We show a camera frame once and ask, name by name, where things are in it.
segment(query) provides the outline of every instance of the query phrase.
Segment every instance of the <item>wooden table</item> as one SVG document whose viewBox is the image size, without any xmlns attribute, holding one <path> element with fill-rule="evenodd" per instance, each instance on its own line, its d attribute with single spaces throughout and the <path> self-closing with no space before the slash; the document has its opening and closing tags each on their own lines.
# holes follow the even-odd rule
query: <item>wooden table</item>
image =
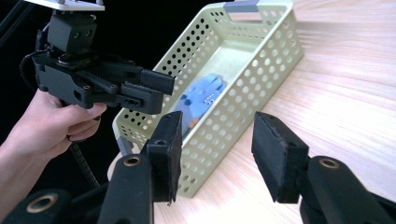
<svg viewBox="0 0 396 224">
<path fill-rule="evenodd" d="M 304 57 L 262 110 L 282 119 L 309 156 L 344 162 L 396 202 L 396 3 L 296 0 Z M 192 199 L 155 203 L 156 223 L 302 223 L 273 203 L 250 153 L 253 124 Z"/>
</svg>

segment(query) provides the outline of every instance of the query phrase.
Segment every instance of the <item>blue toy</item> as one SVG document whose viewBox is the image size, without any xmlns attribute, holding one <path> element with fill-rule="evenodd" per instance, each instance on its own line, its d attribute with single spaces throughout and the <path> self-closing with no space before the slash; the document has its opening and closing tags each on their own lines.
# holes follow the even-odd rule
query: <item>blue toy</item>
<svg viewBox="0 0 396 224">
<path fill-rule="evenodd" d="M 183 137 L 187 135 L 187 132 L 195 126 L 204 113 L 213 105 L 224 89 L 225 84 L 221 77 L 210 73 L 193 82 L 181 95 L 174 110 L 183 112 Z"/>
</svg>

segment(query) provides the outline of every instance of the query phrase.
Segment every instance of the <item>light green basket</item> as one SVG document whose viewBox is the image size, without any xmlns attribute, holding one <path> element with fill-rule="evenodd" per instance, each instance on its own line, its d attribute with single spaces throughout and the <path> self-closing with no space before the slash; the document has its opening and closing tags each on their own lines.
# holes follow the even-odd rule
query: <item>light green basket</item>
<svg viewBox="0 0 396 224">
<path fill-rule="evenodd" d="M 194 80 L 221 75 L 226 89 L 183 141 L 177 194 L 193 197 L 303 57 L 295 22 L 292 1 L 286 0 L 204 7 L 154 68 L 176 77 L 163 112 L 123 108 L 113 121 L 119 145 L 142 148 Z"/>
</svg>

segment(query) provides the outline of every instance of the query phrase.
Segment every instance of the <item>black cable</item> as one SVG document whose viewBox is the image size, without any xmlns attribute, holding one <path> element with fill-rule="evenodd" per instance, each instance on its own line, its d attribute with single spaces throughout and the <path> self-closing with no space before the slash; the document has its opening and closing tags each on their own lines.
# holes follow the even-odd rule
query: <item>black cable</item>
<svg viewBox="0 0 396 224">
<path fill-rule="evenodd" d="M 37 51 L 37 52 L 30 53 L 30 54 L 24 56 L 23 59 L 21 60 L 21 63 L 20 63 L 20 76 L 21 76 L 22 80 L 24 81 L 24 83 L 26 84 L 26 86 L 32 92 L 35 92 L 37 90 L 37 88 L 35 88 L 32 85 L 32 83 L 29 82 L 29 80 L 27 79 L 26 75 L 24 74 L 24 70 L 23 69 L 24 69 L 24 66 L 26 65 L 26 62 L 31 60 L 33 56 L 35 56 L 37 54 L 40 54 L 40 53 L 45 53 L 45 52 L 47 52 L 47 50 L 40 50 L 40 51 Z"/>
<path fill-rule="evenodd" d="M 73 153 L 74 158 L 77 161 L 79 169 L 82 171 L 84 174 L 85 178 L 87 179 L 88 183 L 91 185 L 92 188 L 97 188 L 99 187 L 99 183 L 96 180 L 95 176 L 92 173 L 92 170 L 88 163 L 85 161 L 84 156 L 81 153 L 81 150 L 78 147 L 77 143 L 73 143 L 69 150 Z"/>
</svg>

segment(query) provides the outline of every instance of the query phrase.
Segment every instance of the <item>black background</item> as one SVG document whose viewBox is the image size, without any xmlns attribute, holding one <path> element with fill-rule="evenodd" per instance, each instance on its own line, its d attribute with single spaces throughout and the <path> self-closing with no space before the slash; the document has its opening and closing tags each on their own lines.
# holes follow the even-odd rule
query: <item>black background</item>
<svg viewBox="0 0 396 224">
<path fill-rule="evenodd" d="M 0 2 L 0 21 L 16 2 Z M 95 13 L 98 28 L 92 48 L 118 54 L 152 69 L 199 10 L 215 2 L 218 1 L 105 1 L 106 11 Z M 50 13 L 51 9 L 35 7 L 29 18 L 0 48 L 1 143 L 7 138 L 9 131 L 33 97 L 33 93 L 21 80 L 19 64 L 23 56 L 34 51 L 37 29 L 44 27 L 43 21 L 50 19 Z M 31 64 L 26 64 L 25 73 L 27 76 L 34 76 Z M 107 182 L 108 165 L 119 152 L 111 126 L 119 111 L 119 107 L 109 107 L 102 116 L 101 127 L 96 135 L 79 144 L 100 184 Z M 66 189 L 73 196 L 89 189 L 87 181 L 69 152 L 49 163 L 32 193 L 40 189 L 56 188 Z"/>
</svg>

